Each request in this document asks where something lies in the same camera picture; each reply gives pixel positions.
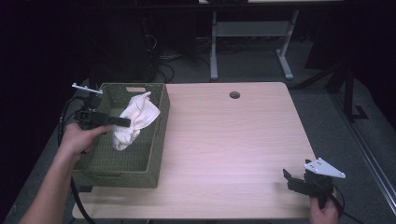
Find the green plastic basket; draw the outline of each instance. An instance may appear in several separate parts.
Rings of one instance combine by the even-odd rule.
[[[123,151],[112,146],[113,133],[98,137],[95,149],[82,155],[73,177],[84,186],[150,188],[158,186],[163,157],[163,141],[169,114],[169,96],[164,84],[104,83],[99,112],[119,117],[131,98],[151,91],[150,101],[161,111],[134,142]]]

